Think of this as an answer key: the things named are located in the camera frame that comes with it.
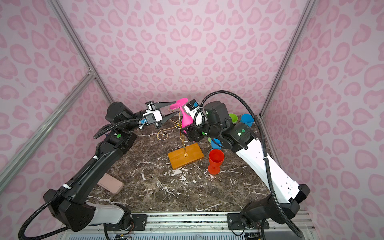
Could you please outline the blue wine glass front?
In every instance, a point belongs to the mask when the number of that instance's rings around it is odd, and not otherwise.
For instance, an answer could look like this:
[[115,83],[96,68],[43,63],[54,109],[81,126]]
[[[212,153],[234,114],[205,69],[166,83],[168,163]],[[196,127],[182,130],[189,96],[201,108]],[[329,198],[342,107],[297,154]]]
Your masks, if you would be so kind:
[[246,124],[249,128],[252,127],[254,122],[255,120],[250,114],[244,114],[241,116],[241,123]]

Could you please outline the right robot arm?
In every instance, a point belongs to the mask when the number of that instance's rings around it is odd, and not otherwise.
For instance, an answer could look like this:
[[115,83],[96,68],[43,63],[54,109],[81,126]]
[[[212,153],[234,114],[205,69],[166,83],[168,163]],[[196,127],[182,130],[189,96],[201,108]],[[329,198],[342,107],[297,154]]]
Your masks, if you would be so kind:
[[245,123],[234,124],[225,104],[215,101],[204,107],[196,100],[183,104],[183,109],[195,117],[183,128],[183,134],[191,142],[199,142],[204,137],[218,140],[222,149],[235,153],[244,160],[268,187],[270,194],[259,201],[248,203],[241,211],[243,224],[250,228],[263,219],[272,219],[278,224],[286,224],[298,231],[292,222],[300,210],[300,203],[309,195],[305,184],[298,184],[264,151],[265,143]]

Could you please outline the blue wine glass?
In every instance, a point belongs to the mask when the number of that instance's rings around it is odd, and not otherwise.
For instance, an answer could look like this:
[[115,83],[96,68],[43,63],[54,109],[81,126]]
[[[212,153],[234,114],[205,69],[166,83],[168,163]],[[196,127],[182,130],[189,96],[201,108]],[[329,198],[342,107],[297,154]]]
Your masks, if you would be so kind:
[[246,124],[249,128],[252,127],[254,122],[255,120],[250,114],[244,114],[241,116],[241,123]]
[[213,149],[218,149],[218,150],[221,150],[222,149],[222,143],[220,140],[218,139],[211,139],[211,147]]

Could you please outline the red wine glass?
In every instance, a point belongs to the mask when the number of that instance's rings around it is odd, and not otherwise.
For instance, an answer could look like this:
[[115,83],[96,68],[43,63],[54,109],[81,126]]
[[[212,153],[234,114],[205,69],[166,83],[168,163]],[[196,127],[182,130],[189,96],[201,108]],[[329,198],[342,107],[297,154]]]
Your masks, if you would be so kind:
[[212,175],[217,175],[221,170],[221,165],[224,162],[225,155],[221,150],[213,149],[209,153],[208,171]]

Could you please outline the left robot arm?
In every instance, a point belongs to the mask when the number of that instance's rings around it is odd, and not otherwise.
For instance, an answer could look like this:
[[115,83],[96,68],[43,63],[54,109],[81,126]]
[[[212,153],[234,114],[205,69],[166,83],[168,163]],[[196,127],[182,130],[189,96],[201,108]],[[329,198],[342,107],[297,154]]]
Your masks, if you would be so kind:
[[134,145],[136,129],[145,126],[160,128],[174,116],[163,115],[161,108],[173,105],[173,102],[152,101],[146,103],[146,109],[133,113],[122,102],[109,105],[106,120],[109,122],[94,135],[94,139],[104,136],[96,146],[94,156],[58,190],[48,190],[45,201],[51,201],[49,210],[54,218],[74,232],[87,226],[112,224],[125,230],[132,224],[131,211],[122,204],[96,205],[87,203],[92,189]]

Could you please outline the magenta wine glass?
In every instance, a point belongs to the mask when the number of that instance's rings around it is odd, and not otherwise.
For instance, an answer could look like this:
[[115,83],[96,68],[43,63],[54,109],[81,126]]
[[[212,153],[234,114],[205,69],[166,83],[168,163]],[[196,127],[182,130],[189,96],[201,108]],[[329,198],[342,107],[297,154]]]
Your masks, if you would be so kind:
[[193,123],[192,117],[186,113],[184,106],[188,103],[187,98],[179,99],[176,101],[176,103],[172,104],[170,106],[170,110],[177,110],[179,109],[182,113],[182,127],[185,128]]

